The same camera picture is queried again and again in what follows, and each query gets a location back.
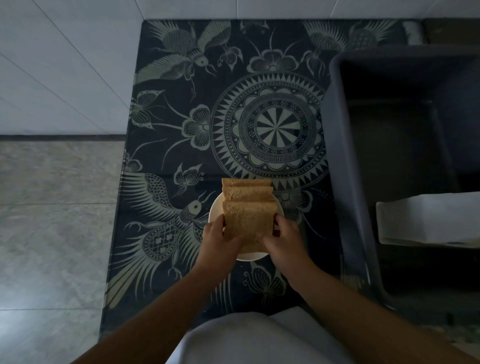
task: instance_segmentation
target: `batik tablecloth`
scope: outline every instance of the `batik tablecloth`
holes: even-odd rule
[[[144,22],[102,333],[188,273],[222,177],[272,179],[315,264],[364,285],[341,254],[320,107],[338,52],[406,41],[391,20]],[[270,257],[239,261],[197,324],[299,303]]]

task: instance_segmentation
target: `person's left arm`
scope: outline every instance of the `person's left arm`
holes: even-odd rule
[[[221,215],[205,226],[195,266],[184,278],[73,363],[166,362],[235,265],[241,240],[224,240],[223,220]]]

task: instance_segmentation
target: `person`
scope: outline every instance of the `person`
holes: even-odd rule
[[[258,238],[328,333],[299,307],[230,314],[187,333],[240,250],[241,237],[224,240],[221,215],[205,226],[191,271],[74,363],[478,363],[321,271],[297,224],[275,219],[280,236]]]

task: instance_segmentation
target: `gray tile floor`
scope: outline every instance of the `gray tile floor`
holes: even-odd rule
[[[94,345],[124,142],[0,142],[0,363]]]

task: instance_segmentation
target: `stack of bread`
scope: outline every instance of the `stack of bread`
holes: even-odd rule
[[[243,236],[240,254],[267,253],[256,239],[258,232],[271,234],[277,202],[273,196],[272,180],[222,178],[224,236],[227,241]]]

